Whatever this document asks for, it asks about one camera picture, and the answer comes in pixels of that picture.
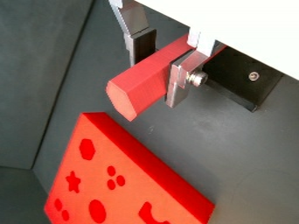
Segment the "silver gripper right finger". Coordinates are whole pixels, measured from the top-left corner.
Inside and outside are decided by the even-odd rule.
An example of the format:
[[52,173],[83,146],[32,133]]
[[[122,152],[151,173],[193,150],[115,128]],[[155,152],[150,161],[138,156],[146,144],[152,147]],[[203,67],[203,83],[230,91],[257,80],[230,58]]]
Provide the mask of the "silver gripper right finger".
[[209,79],[202,71],[205,64],[226,45],[197,29],[190,29],[187,44],[193,47],[171,62],[166,104],[175,108],[187,98],[191,86],[199,87]]

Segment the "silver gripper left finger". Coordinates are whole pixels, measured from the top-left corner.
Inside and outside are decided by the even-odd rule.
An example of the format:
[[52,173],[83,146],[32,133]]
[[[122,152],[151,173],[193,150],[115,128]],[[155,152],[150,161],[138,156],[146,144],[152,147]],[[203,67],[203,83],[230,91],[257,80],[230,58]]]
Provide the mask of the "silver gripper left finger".
[[108,0],[124,33],[126,49],[134,66],[155,53],[156,29],[150,27],[144,6],[135,0]]

